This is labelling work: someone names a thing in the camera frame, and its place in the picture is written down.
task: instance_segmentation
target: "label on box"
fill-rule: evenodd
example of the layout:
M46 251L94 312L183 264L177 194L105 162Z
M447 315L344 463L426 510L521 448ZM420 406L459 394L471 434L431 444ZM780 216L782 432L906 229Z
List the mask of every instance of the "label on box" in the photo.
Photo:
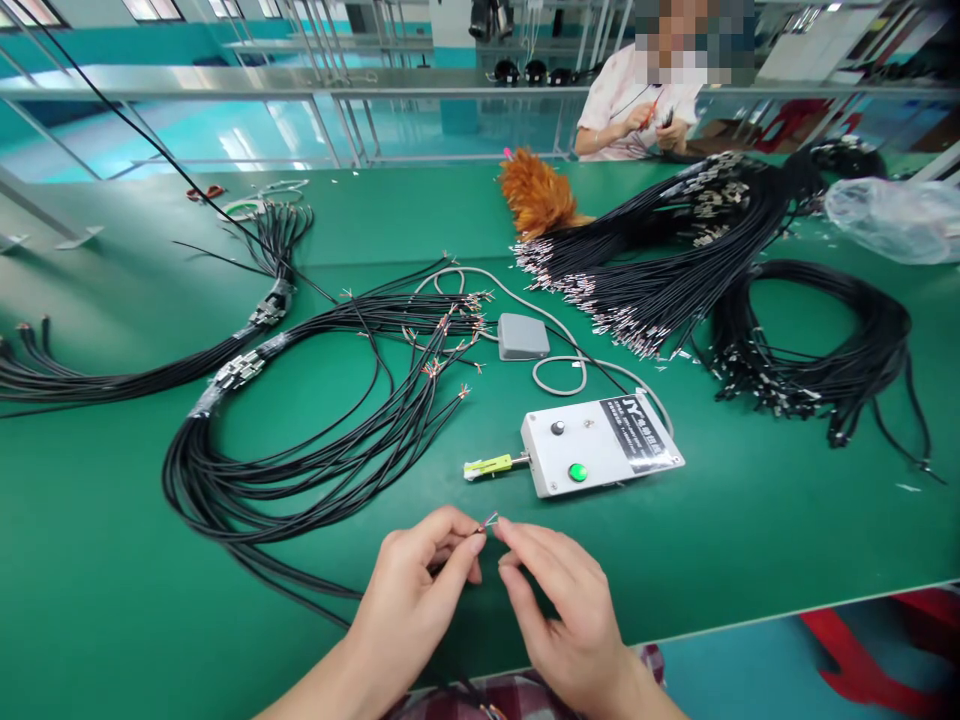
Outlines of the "label on box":
M635 475L673 467L673 457L636 397L601 400L600 406Z

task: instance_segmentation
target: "white metal box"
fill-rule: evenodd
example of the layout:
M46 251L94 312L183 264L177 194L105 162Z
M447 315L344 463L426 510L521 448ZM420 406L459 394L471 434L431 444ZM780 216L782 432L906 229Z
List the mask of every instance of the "white metal box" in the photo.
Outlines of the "white metal box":
M643 394L527 413L520 435L541 498L686 464Z

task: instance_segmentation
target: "white shirt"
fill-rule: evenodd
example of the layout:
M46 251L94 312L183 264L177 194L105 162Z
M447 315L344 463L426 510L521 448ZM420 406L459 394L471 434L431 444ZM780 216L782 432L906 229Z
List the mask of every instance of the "white shirt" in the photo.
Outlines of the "white shirt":
M703 85L684 83L658 87L640 83L637 80L645 74L645 67L641 53L632 44L611 55L590 86L577 126L594 132L604 130L626 120L637 105L656 101L657 109L647 129L634 131L598 152L584 155L581 162L647 157L648 148L657 143L657 127L666 121L671 110L675 118L691 127L696 124L697 93Z

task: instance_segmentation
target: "window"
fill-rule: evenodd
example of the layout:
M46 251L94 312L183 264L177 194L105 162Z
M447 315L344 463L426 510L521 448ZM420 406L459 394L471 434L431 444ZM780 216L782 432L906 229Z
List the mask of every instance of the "window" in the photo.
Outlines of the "window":
M210 0L213 14L221 20L226 17L243 17L240 8L234 0Z
M266 18L283 17L280 14L280 6L277 5L277 0L260 0L260 11Z
M23 5L30 13L40 21L40 24L45 27L66 27L67 24L63 19L57 15L57 11L54 10L50 3L45 0L20 0L20 4ZM17 18L27 27L33 27L36 23L30 19L30 17L21 10L13 0L0 0L0 30L6 30L9 28L16 29L17 24L10 19L12 14L16 13Z
M137 22L182 21L180 8L173 0L123 0Z

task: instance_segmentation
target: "gray cable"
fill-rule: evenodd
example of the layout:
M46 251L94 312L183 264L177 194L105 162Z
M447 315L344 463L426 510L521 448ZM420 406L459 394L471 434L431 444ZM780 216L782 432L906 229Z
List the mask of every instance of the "gray cable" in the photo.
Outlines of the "gray cable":
M441 275L448 275L448 274L450 274L450 273L457 273L457 274L460 276L460 290L459 290L459 292L460 292L460 294L463 294L464 287L466 286L466 282L467 282L466 276L464 276L464 273L465 273L465 272L475 272L475 273L480 273L481 275L486 275L488 278L490 278L491 280L493 280L493 281L500 287L501 290L503 290L507 295L509 295L510 297L512 297L512 298L513 298L514 300L516 300L518 303L520 303L521 305L523 305L523 306L525 306L525 307L530 308L531 310L533 310L533 311L535 311L535 312L540 313L541 315L543 315L543 316L544 316L545 318L547 318L548 320L553 321L553 323L554 323L558 328L560 328L560 330L563 332L563 334L566 335L567 338L569 338L570 342L573 343L573 346L574 346L574 347L577 347L577 346L580 345L580 343L578 343L578 342L576 341L576 338L573 337L573 333L571 333L569 330L567 330L566 325L564 325L562 322L560 322L559 320L557 320L553 315L551 315L550 313L548 313L546 310L543 310L542 308L538 308L538 307L537 307L536 305L534 305L533 303L530 303L530 302L524 300L522 297L520 297L520 296L518 296L518 295L515 295L514 293L510 292L510 290L508 290L508 289L506 288L506 286L505 286L502 282L500 282L494 275L492 275L491 273L489 273L489 272L487 272L486 270L483 270L483 269L481 269L481 268L472 268L472 267L448 267L448 268L444 268L443 270L438 270L438 271L435 272L433 275L431 275L430 277L428 277L427 279L425 279L422 283L420 283L420 285L417 287L417 289L416 289L414 292L417 292L417 293L420 292L421 290L423 290L423 288L426 286L426 284L427 284L428 282L430 282L431 280L433 280L433 286L437 289L437 292L438 292L438 293L442 293L443 290L441 290L441 288L440 288L440 276L441 276ZM480 336L486 338L487 340L493 340L494 342L498 342L498 341L499 341L499 338L497 338L496 335L493 335L493 334L491 334L491 333L481 332L481 333L480 333ZM579 392L581 392L581 391L587 386L587 363L588 363L588 362L594 362L594 361L592 361L592 360L590 360L589 358L585 357L579 350L577 350L576 352L577 352L576 355L554 355L554 356L551 356L551 357L548 357L548 358L544 358L543 360L541 360L540 362L538 362L536 365L533 366L533 381L534 381L540 388L542 388L543 390L546 390L546 391L547 391L548 393L550 393L551 395L560 395L561 397L568 397L568 396L570 396L570 395L576 395L576 394L578 394ZM547 363L550 363L550 362L557 362L558 360L566 360L566 361L568 361L568 362L573 361L573 362L579 362L579 363L580 363L580 385L578 385L574 390L558 390L557 388L550 387L550 386L547 385L545 382L543 382L543 381L540 379L540 376L537 374L537 373L539 372L541 366L543 366L543 365L545 365L545 364L547 364ZM650 398L653 400L654 404L657 406L657 409L660 411L660 416L663 418L663 424L664 424L664 426L666 427L667 432L670 434L670 437L673 437L673 421L670 419L670 413L667 412L667 409L664 407L663 403L660 402L660 398L657 397L657 394L656 394L653 390L650 389L650 386L649 386L649 385L647 385L643 380L641 380L641 379L640 379L639 377L637 377L635 374L633 374L632 372L630 372L629 370L627 370L627 369L625 369L625 368L620 367L619 365L614 365L613 363L609 363L609 362L606 362L606 361L604 361L604 360L597 360L597 361L595 361L595 362L596 362L598 365L603 365L604 367L610 368L610 369L612 369L612 370L617 370L618 372L623 373L623 374L626 375L628 378L630 378L631 380L633 380L640 388L642 388L643 391L646 392L646 393L650 396Z

